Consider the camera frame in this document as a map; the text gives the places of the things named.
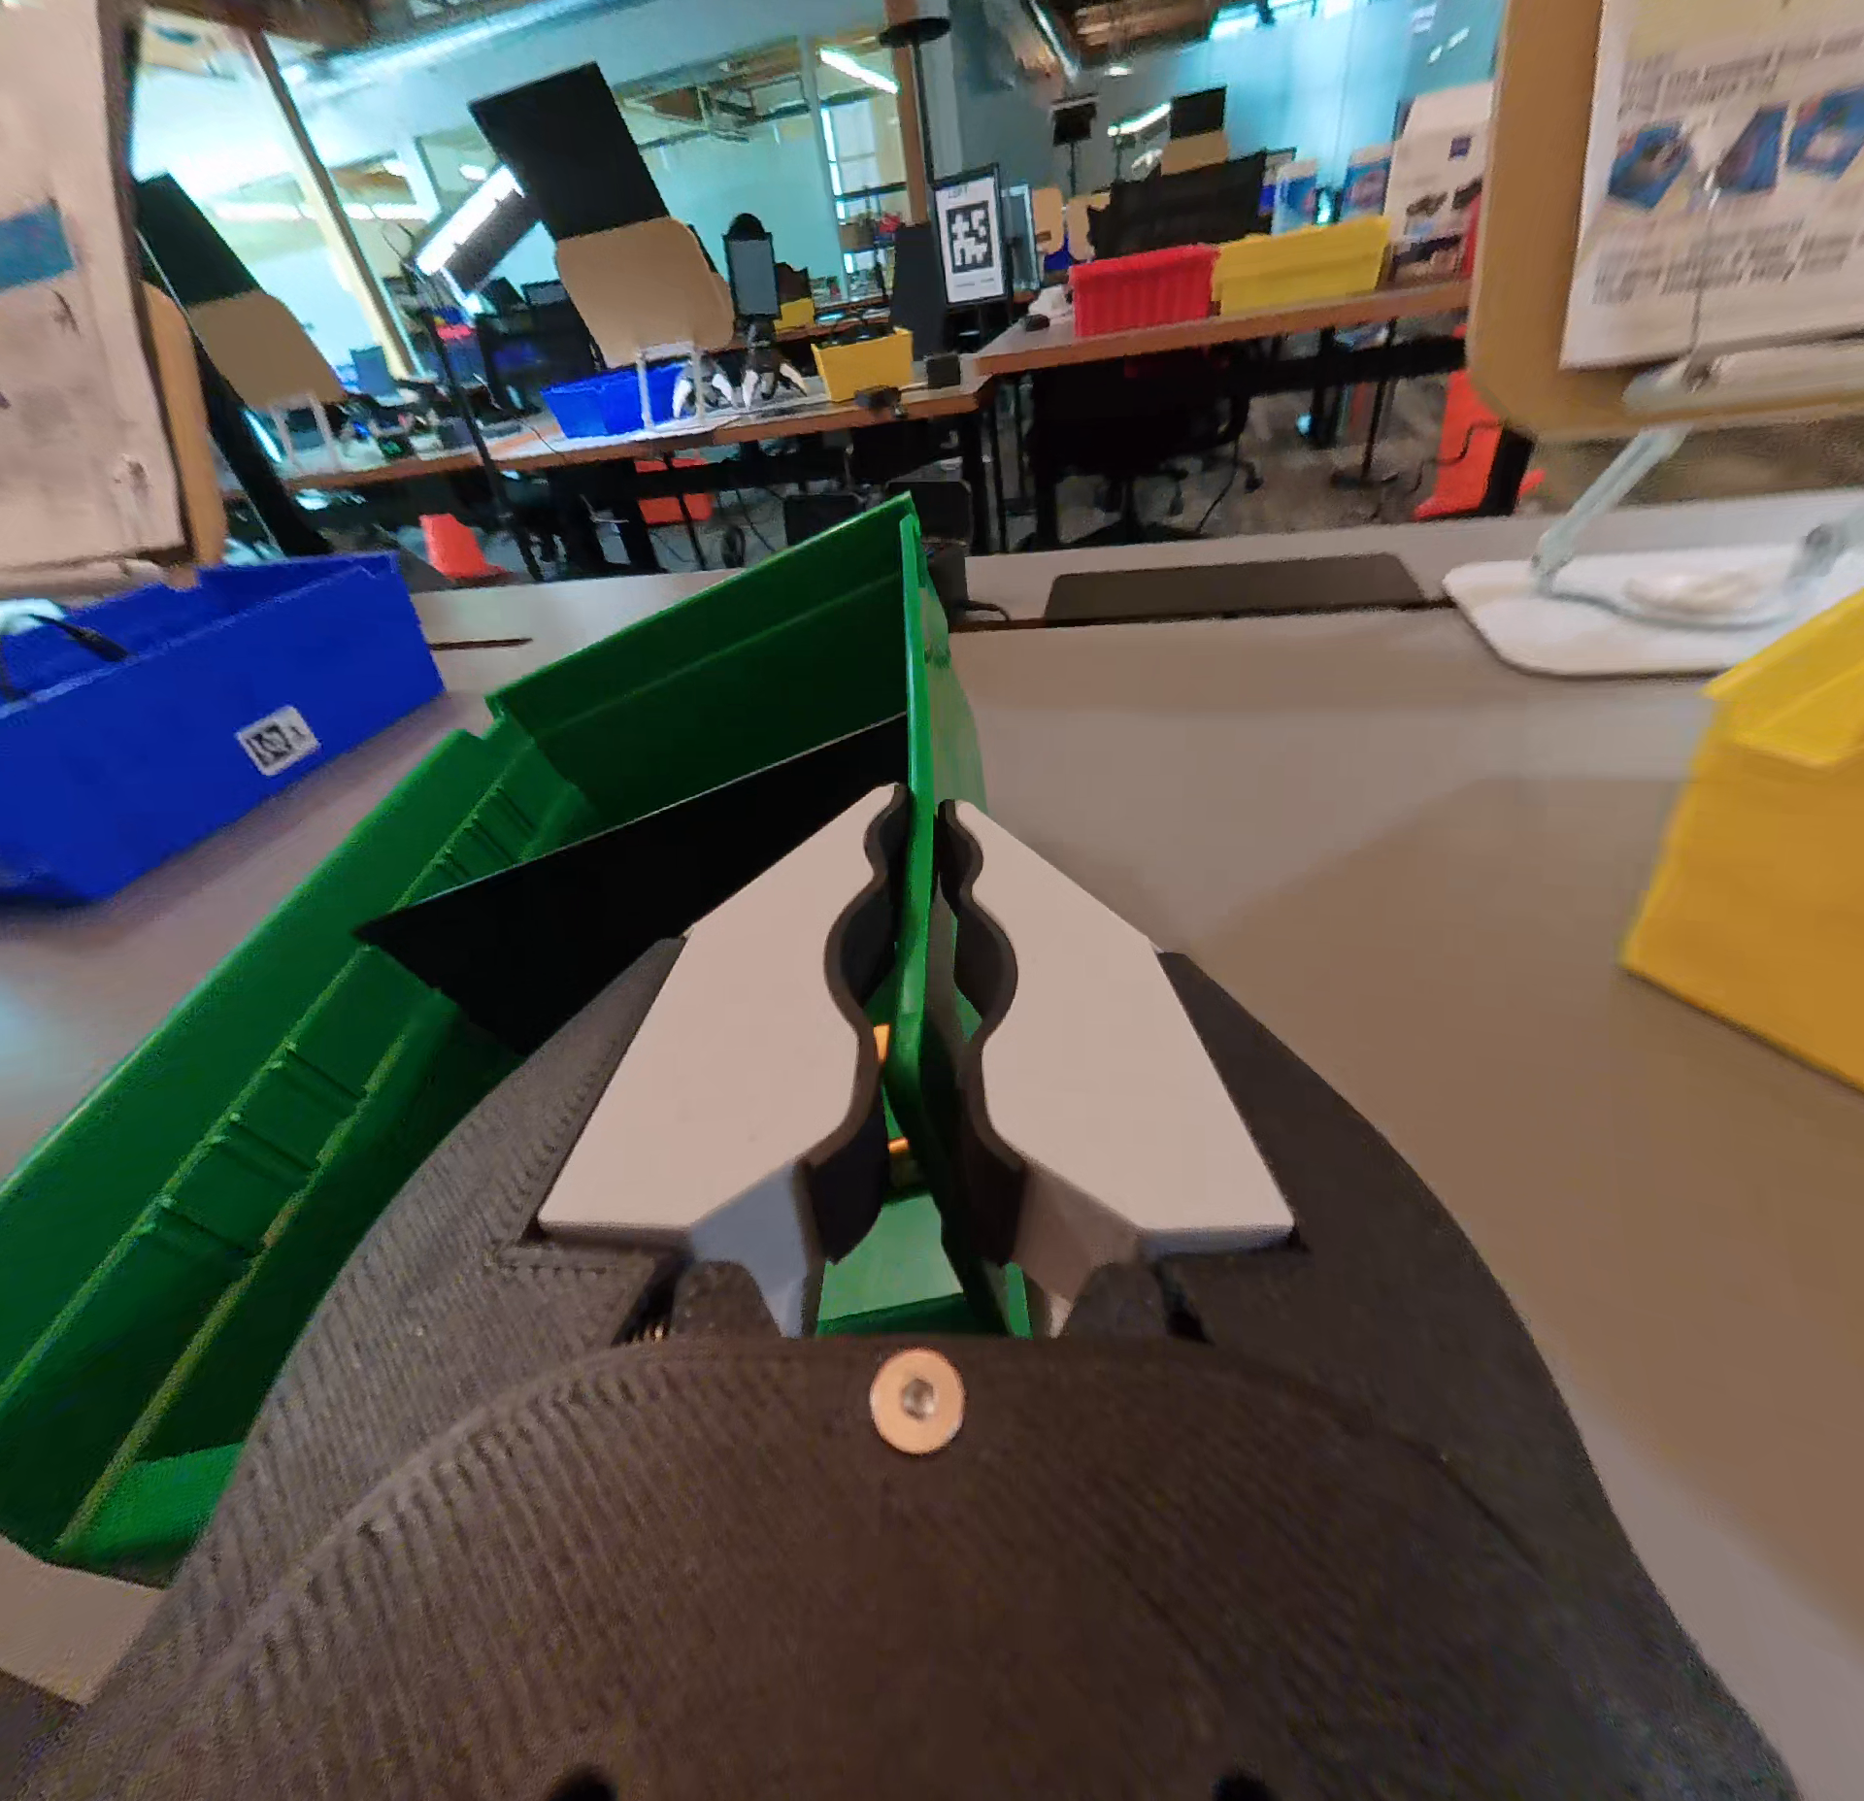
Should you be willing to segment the small yellow storage bin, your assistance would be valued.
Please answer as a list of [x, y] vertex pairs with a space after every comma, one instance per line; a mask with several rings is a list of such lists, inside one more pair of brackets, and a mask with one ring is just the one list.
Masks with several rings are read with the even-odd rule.
[[916, 372], [913, 335], [898, 325], [867, 338], [821, 338], [813, 356], [835, 406], [851, 406], [872, 390], [904, 390]]

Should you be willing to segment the long yellow storage bin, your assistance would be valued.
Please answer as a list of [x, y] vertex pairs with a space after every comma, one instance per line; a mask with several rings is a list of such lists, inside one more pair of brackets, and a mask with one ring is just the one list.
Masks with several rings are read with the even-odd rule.
[[1387, 243], [1380, 215], [1240, 235], [1217, 249], [1212, 266], [1213, 312], [1236, 317], [1367, 296], [1386, 277]]

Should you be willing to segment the blue plastic bin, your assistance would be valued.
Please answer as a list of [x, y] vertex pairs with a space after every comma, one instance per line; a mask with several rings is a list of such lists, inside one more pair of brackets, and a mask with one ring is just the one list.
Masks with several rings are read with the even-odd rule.
[[444, 691], [394, 555], [211, 566], [2, 646], [2, 897], [104, 901]]

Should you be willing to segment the orange traffic cone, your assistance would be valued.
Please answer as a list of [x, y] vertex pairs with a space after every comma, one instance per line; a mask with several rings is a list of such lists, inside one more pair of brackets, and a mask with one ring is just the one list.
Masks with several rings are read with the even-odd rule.
[[1415, 525], [1507, 517], [1543, 472], [1534, 444], [1507, 428], [1465, 370], [1448, 377], [1435, 451], [1417, 473]]
[[422, 557], [450, 587], [492, 587], [511, 584], [511, 572], [492, 563], [474, 528], [450, 513], [424, 513], [418, 520]]

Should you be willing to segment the black backdrop board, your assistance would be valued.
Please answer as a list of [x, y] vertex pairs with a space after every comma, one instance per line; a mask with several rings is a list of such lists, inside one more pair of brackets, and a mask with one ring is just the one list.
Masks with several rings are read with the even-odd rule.
[[344, 400], [337, 369], [304, 323], [267, 293], [173, 177], [134, 183], [132, 218], [206, 358], [243, 406], [269, 412]]
[[595, 65], [470, 103], [549, 232], [558, 278], [610, 369], [733, 340], [724, 277], [667, 205]]

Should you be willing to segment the black bin divider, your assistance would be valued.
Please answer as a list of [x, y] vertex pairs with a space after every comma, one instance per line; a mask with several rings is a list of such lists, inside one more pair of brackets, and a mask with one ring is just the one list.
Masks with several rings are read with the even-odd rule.
[[872, 789], [904, 781], [904, 714], [753, 769], [551, 853], [401, 904], [352, 936], [506, 1050], [537, 1050], [657, 944]]

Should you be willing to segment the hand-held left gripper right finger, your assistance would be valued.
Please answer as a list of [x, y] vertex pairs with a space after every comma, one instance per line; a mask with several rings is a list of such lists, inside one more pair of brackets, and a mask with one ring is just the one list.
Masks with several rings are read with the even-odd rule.
[[1108, 1265], [1282, 1248], [1293, 1206], [1154, 941], [964, 800], [936, 814], [977, 1256], [1059, 1335]]

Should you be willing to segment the marker sign on stand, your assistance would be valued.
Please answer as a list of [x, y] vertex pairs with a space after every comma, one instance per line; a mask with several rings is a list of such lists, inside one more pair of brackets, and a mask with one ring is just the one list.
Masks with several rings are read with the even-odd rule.
[[931, 185], [931, 227], [943, 278], [943, 303], [956, 309], [1009, 298], [1004, 244], [1004, 193], [994, 163]]

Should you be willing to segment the blue storage bin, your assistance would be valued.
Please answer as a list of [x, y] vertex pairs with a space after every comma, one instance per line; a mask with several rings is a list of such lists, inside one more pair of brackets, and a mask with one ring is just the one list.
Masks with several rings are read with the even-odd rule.
[[540, 388], [544, 412], [570, 440], [663, 434], [676, 420], [676, 390], [687, 365], [657, 363], [644, 370], [610, 369]]

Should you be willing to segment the document stand with instruction sheet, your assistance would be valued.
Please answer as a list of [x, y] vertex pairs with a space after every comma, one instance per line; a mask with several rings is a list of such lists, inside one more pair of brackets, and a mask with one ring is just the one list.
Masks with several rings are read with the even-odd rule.
[[1861, 0], [1505, 0], [1466, 369], [1503, 428], [1619, 449], [1450, 605], [1543, 678], [1707, 678], [1860, 594], [1860, 505], [1609, 554], [1689, 434], [1860, 414]]

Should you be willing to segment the grey desk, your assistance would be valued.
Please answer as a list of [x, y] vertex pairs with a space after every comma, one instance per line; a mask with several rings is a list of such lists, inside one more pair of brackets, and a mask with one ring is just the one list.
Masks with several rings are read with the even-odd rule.
[[[1269, 1127], [1316, 1100], [1265, 1035], [1422, 1168], [1574, 1397], [1593, 1466], [1675, 1619], [1808, 1796], [1860, 1796], [1860, 1096], [1615, 972], [1615, 936], [1700, 732], [1680, 687], [1548, 683], [1494, 665], [1448, 611], [1268, 624], [974, 634], [959, 673], [991, 811], [1257, 1021], [1246, 1076], [1289, 1078]], [[343, 1793], [542, 1796], [591, 1769], [619, 1794], [1391, 1794], [1359, 1757], [1282, 1774], [1274, 1716], [1312, 1666], [1331, 1596], [1373, 1599], [1380, 1668], [1422, 1668], [1405, 1744], [1521, 1750], [1475, 1796], [1609, 1796], [1591, 1751], [1503, 1646], [1550, 1610], [1477, 1604], [1465, 1549], [1426, 1554], [1358, 1479], [1335, 1584], [1285, 1570], [1254, 1507], [1342, 1486], [1281, 1433], [1342, 1438], [1293, 1361], [1237, 1334], [1176, 1360], [1163, 1424], [1064, 1340], [986, 1418], [959, 1498], [935, 1463], [853, 1442], [847, 1364], [737, 1377], [751, 1404], [678, 1394], [667, 1426], [621, 1388], [687, 1364], [587, 1367], [579, 1400], [524, 1402], [547, 1476], [644, 1542], [595, 1533], [594, 1653], [617, 1674], [570, 1756], [544, 1670], [555, 1636], [413, 1632], [383, 1604], [317, 1636], [344, 1683]]]

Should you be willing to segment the yellow plastic bin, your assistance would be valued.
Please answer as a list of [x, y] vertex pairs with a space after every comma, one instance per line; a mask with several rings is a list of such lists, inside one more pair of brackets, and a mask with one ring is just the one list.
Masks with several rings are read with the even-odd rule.
[[1861, 595], [1712, 679], [1619, 966], [1861, 1086]]

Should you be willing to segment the red plastic bin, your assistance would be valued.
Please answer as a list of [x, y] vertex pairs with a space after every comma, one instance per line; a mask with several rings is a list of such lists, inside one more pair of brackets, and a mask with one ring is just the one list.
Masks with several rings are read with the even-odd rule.
[[1186, 244], [1097, 256], [1072, 266], [1076, 338], [1102, 338], [1212, 316], [1217, 246]]

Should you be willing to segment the wooden workbench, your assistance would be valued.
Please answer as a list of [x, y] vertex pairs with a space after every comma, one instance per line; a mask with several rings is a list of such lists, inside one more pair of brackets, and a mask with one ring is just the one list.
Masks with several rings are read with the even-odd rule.
[[1367, 484], [1395, 386], [1462, 366], [1457, 331], [1474, 296], [1471, 278], [1452, 278], [1095, 336], [1069, 319], [1007, 325], [979, 350], [975, 369], [1027, 397], [1021, 460], [1034, 525], [1024, 548], [1064, 546], [1059, 484], [1067, 479], [1107, 480], [1123, 492], [1113, 520], [1088, 540], [1173, 536], [1140, 520], [1133, 486], [1187, 455], [1194, 428], [1215, 428], [1217, 446], [1236, 444], [1250, 409], [1274, 397], [1301, 402], [1310, 449], [1331, 453], [1349, 402], [1363, 392], [1361, 460], [1345, 476]]

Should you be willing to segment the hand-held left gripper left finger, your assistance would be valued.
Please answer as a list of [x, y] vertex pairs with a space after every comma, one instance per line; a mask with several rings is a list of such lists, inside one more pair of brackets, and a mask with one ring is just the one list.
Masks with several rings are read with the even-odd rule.
[[911, 794], [879, 785], [687, 928], [537, 1206], [572, 1246], [737, 1265], [782, 1335], [890, 1190], [872, 998], [898, 953]]

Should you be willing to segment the green plastic bin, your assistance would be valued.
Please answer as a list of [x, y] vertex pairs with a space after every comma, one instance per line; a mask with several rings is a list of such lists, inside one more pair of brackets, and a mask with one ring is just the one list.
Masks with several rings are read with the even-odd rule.
[[931, 811], [979, 792], [904, 502], [711, 576], [511, 679], [4, 1182], [4, 1538], [164, 1573], [310, 1313], [421, 1161], [521, 1063], [359, 923], [907, 717], [888, 1125], [928, 1125]]

